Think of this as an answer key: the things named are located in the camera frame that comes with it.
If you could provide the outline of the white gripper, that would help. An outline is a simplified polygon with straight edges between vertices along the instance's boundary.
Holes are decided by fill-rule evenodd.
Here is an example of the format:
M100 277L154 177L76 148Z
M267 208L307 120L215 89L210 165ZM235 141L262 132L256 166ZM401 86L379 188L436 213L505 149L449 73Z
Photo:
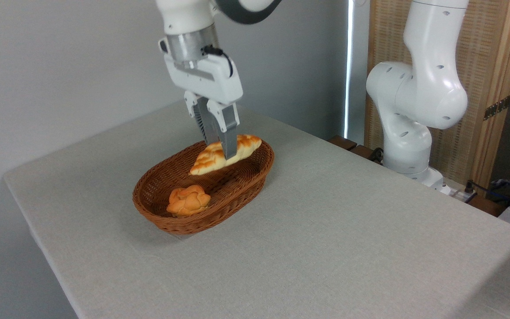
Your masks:
M190 116L196 121L206 144L221 143L224 157L237 153L236 128L240 123L236 101L243 96L243 88L235 63L213 45L200 49L196 66L186 68L174 61L167 38L159 41L164 60L173 83L185 89L184 100Z

